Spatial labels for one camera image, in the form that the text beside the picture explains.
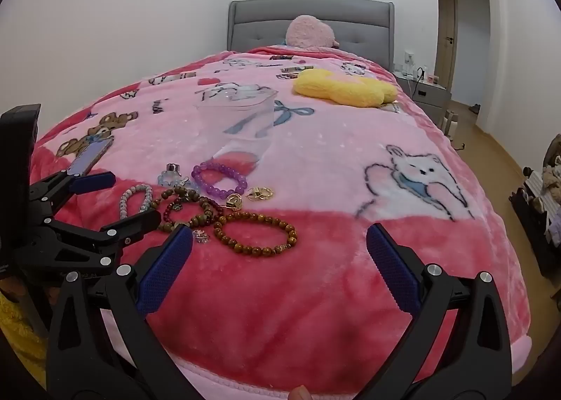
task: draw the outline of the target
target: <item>gray upholstered headboard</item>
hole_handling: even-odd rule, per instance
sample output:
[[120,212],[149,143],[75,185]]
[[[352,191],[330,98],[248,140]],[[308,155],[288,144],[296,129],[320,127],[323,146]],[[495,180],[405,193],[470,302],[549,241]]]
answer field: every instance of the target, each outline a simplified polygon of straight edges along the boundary
[[228,20],[228,50],[281,44],[290,22],[313,15],[333,28],[341,50],[393,70],[394,5],[368,0],[233,1]]

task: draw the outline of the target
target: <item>bedside table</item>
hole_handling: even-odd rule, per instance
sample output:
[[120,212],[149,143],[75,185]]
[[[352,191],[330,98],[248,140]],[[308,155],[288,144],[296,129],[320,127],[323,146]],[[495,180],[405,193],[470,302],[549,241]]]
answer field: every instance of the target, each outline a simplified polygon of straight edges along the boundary
[[[417,85],[417,79],[400,72],[394,72],[393,75],[403,92],[413,99],[435,125],[438,125],[452,98],[450,91],[434,83],[420,81]],[[417,85],[417,91],[415,94],[411,94],[415,85]]]

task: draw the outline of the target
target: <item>smartphone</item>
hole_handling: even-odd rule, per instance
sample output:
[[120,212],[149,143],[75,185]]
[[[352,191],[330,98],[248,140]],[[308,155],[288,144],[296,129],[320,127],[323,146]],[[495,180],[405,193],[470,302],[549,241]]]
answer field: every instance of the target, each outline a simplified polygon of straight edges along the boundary
[[74,162],[67,169],[69,175],[80,174],[85,176],[92,170],[92,167],[106,153],[111,145],[113,145],[113,137],[98,140],[90,143],[82,153],[80,153]]

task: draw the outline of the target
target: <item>purple bead bracelet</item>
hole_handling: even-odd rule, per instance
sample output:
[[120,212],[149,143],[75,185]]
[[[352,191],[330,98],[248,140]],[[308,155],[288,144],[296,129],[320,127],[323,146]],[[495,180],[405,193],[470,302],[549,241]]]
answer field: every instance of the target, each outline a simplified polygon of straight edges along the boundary
[[[201,177],[201,172],[204,170],[215,170],[217,172],[220,172],[225,176],[237,181],[238,185],[235,189],[230,189],[229,191],[215,188],[212,185],[206,183],[205,180],[203,180],[203,177]],[[248,182],[243,175],[236,172],[233,168],[225,166],[224,164],[218,164],[217,162],[202,162],[200,165],[193,167],[191,176],[193,177],[195,183],[199,185],[204,192],[206,192],[210,196],[218,197],[222,200],[226,199],[230,194],[237,193],[239,195],[242,195],[248,188]]]

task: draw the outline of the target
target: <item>wooden door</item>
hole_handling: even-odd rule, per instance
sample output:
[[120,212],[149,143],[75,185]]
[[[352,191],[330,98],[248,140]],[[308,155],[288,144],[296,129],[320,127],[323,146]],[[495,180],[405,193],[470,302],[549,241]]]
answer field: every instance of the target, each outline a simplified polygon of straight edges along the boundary
[[458,32],[458,0],[438,0],[438,47],[434,75],[448,91],[454,78],[456,37]]

